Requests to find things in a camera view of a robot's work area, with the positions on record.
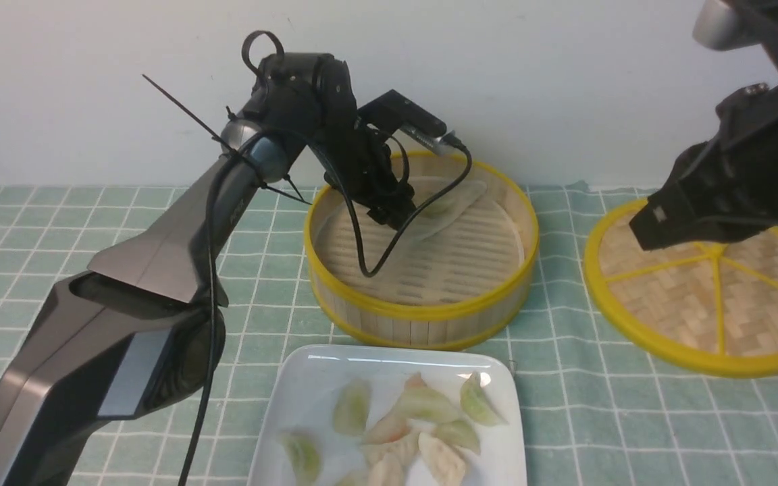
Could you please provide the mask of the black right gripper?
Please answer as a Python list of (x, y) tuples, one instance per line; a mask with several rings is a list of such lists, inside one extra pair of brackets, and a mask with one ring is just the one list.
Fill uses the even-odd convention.
[(733, 244), (778, 227), (778, 85), (742, 87), (716, 113), (717, 134), (685, 150), (630, 219), (642, 250)]

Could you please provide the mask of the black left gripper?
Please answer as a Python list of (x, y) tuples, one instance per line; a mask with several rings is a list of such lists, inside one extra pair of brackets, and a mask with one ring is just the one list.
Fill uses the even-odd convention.
[(367, 126), (334, 126), (325, 130), (325, 182), (368, 209), (380, 225), (400, 230), (416, 209), (414, 190), (392, 170), (389, 135)]

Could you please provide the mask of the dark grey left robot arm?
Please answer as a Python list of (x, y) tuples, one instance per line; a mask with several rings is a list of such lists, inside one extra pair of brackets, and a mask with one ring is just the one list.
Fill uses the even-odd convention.
[(90, 435), (210, 388), (228, 299), (215, 261), (256, 191), (307, 148), (326, 181), (400, 230), (413, 189), (392, 171), (396, 130), (446, 124), (397, 91), (358, 107), (329, 53), (272, 53), (246, 105), (213, 138), (219, 159), (141, 234), (56, 283), (0, 379), (0, 485), (65, 485)]

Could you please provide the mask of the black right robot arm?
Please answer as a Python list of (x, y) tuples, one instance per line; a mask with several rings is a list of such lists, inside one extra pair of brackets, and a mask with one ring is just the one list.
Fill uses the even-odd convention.
[[(707, 1), (694, 39), (714, 51), (759, 45), (778, 71), (778, 1)], [(778, 85), (741, 87), (715, 111), (717, 133), (683, 151), (631, 219), (642, 250), (733, 244), (778, 227)]]

